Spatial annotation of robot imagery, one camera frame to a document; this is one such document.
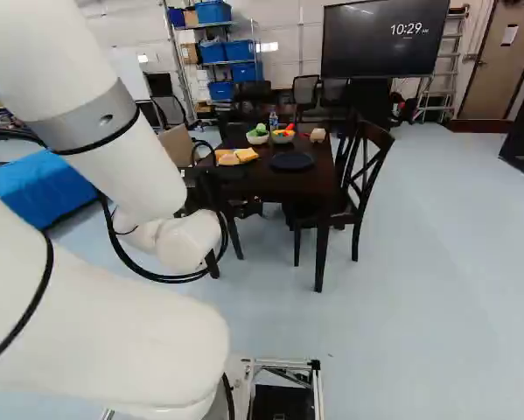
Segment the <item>blue cushion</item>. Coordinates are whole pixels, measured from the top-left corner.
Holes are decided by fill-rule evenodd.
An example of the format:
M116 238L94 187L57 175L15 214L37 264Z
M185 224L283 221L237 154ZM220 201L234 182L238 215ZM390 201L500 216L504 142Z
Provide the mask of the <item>blue cushion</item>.
M95 198L92 184L48 150L0 166L0 199L37 229Z

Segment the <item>tabletop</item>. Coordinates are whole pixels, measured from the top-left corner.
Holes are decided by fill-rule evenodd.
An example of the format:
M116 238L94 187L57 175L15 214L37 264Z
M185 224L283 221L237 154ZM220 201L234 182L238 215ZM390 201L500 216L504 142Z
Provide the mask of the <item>tabletop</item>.
M266 202L287 202L294 200L332 200L337 193L336 172L333 164L332 146L329 138L323 143L313 144L309 137L296 134L291 144L269 143L251 146L246 139L246 129L228 131L228 138L218 149L240 149L252 147L260 157L241 165L246 176L224 188L229 198L247 198L253 195ZM277 153L287 151L307 152L314 158L314 166L305 171L275 171L269 166ZM211 157L199 165L213 164Z

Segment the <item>blue storage bin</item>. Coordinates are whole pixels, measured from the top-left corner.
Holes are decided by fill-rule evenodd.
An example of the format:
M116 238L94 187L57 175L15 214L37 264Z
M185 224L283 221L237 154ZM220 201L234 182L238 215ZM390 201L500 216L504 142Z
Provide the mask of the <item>blue storage bin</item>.
M229 61L253 60L254 41L244 39L241 41L225 42L225 52Z
M222 0L209 0L207 2L196 3L195 11L198 12L200 24L217 24L219 22L230 22L232 16L230 10L232 6Z
M232 81L214 81L207 85L213 101L226 101L233 99L234 83Z
M240 63L231 66L233 70L233 81L262 81L263 80L263 66L262 63L257 64L258 74L255 77L255 63Z
M168 17L175 28L185 28L184 10L175 7L168 8Z
M217 61L227 61L225 47L222 42L215 42L207 46L199 44L199 51L204 63L216 63Z

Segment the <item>door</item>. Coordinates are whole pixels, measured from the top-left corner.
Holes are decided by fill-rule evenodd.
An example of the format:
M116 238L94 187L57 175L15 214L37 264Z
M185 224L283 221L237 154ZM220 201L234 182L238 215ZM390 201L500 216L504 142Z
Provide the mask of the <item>door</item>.
M507 118L523 78L524 2L498 1L487 30L458 118Z

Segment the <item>whiteboard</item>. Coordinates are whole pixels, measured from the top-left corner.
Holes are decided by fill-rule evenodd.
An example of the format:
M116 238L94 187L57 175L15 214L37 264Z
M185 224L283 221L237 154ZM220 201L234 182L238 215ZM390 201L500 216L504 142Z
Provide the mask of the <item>whiteboard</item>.
M139 61L137 61L135 50L110 48L107 50L107 57L134 101L148 101L150 99L149 86L139 66Z

